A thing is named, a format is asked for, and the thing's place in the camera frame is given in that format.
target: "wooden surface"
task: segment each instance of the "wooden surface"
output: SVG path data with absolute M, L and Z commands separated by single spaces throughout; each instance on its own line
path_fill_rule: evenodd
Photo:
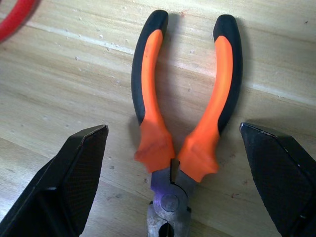
M 3 18 L 15 3 L 2 0 Z M 316 158 L 315 0 L 42 0 L 0 45 L 0 219 L 73 133 L 107 124 L 99 189 L 82 236 L 146 236 L 150 175 L 139 144 L 130 75 L 155 9 L 170 13 L 156 68 L 161 112 L 178 151 L 201 118 L 216 75 L 217 17 L 237 18 L 244 77 L 223 133 L 221 169 L 191 199 L 192 237 L 279 237 L 255 188 L 239 124 L 291 134 Z

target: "plier jaw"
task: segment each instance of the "plier jaw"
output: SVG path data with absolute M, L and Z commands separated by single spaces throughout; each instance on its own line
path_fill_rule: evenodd
M 147 212 L 148 237 L 187 237 L 191 221 L 189 196 L 196 181 L 181 170 L 171 182 L 171 166 L 152 173 L 151 189 L 154 201 Z
M 201 182 L 206 174 L 216 173 L 219 168 L 215 150 L 239 96 L 242 50 L 235 18 L 221 15 L 213 32 L 217 57 L 213 94 L 199 124 L 185 139 L 173 183 L 170 181 L 170 161 L 175 158 L 175 152 L 155 91 L 155 66 L 167 24 L 168 13 L 154 11 L 135 49 L 131 88 L 142 137 L 135 159 L 152 173 L 151 188 L 155 197 L 148 209 L 148 236 L 186 237 L 191 218 L 189 196 L 196 182 Z

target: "metal plier head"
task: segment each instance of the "metal plier head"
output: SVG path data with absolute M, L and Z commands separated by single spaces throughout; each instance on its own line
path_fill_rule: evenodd
M 188 198 L 196 182 L 219 166 L 215 149 L 231 117 L 241 86 L 242 51 L 236 20 L 221 15 L 214 27 L 217 75 L 211 100 L 178 155 L 177 178 L 170 182 L 175 158 L 171 135 L 159 111 L 155 92 L 155 64 L 168 24 L 168 13 L 154 11 L 138 39 L 132 66 L 132 97 L 142 140 L 135 159 L 152 173 L 155 197 L 148 209 L 148 236 L 186 237 L 191 217 Z

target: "red cable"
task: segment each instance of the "red cable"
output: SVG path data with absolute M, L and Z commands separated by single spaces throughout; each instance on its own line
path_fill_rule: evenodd
M 14 33 L 23 23 L 37 0 L 18 0 L 11 12 L 0 23 L 0 42 Z

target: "orange handle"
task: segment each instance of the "orange handle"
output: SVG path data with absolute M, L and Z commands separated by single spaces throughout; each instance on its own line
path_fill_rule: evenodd
M 242 77 L 241 41 L 234 17 L 218 18 L 214 40 L 217 75 L 213 94 L 201 121 L 186 138 L 178 156 L 180 169 L 197 182 L 219 168 L 216 146 L 235 108 Z
M 141 129 L 135 159 L 144 163 L 150 173 L 167 168 L 175 157 L 155 91 L 155 66 L 167 24 L 165 11 L 157 10 L 149 16 L 138 39 L 132 67 L 132 97 Z

